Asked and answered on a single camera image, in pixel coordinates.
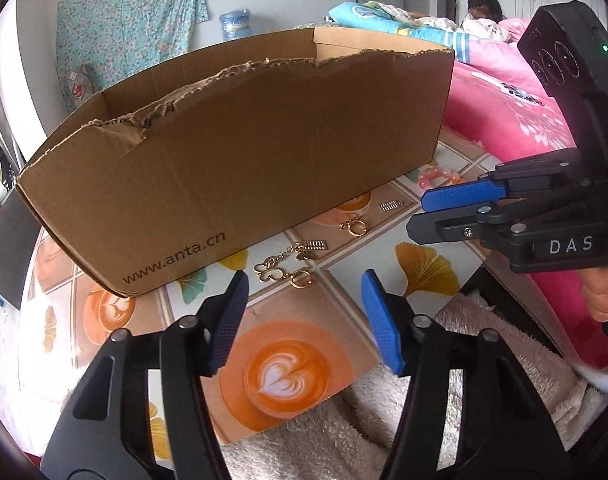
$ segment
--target beige plush fabric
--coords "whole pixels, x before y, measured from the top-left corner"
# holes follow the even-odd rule
[[[561,358],[491,311],[456,296],[437,315],[455,332],[494,328],[519,357],[569,449],[608,403]],[[234,479],[370,480],[380,476],[401,415],[408,378],[378,366],[349,388],[276,428],[222,447]],[[462,412],[462,374],[450,375],[439,467],[455,458]]]

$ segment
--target curtain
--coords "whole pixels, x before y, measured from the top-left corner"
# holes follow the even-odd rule
[[[188,52],[194,26],[208,19],[205,0],[63,0],[56,59],[69,111],[68,80],[84,66],[94,91]]]

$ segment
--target human hand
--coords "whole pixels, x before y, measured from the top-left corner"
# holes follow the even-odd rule
[[[608,321],[608,269],[582,269],[582,296],[594,320]]]

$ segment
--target patterned tablecloth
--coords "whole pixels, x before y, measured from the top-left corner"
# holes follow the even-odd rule
[[[498,161],[443,128],[431,165],[475,180]],[[279,424],[332,396],[379,362],[360,298],[373,268],[384,287],[434,316],[475,272],[485,253],[476,242],[420,247],[406,234],[420,211],[420,170],[411,171],[331,211],[137,298],[123,300],[81,272],[45,232],[31,260],[21,308],[18,369],[23,415],[35,450],[44,450],[68,394],[115,328],[135,335],[163,330],[225,289],[235,270],[250,278],[250,298],[228,364],[204,391],[222,442]],[[444,180],[435,184],[445,185]],[[401,208],[382,212],[381,203]],[[369,227],[356,238],[339,224],[361,214]],[[289,258],[286,271],[307,269],[313,284],[261,283],[253,266],[295,241],[325,240],[315,260]],[[170,459],[159,372],[149,375],[156,456]]]

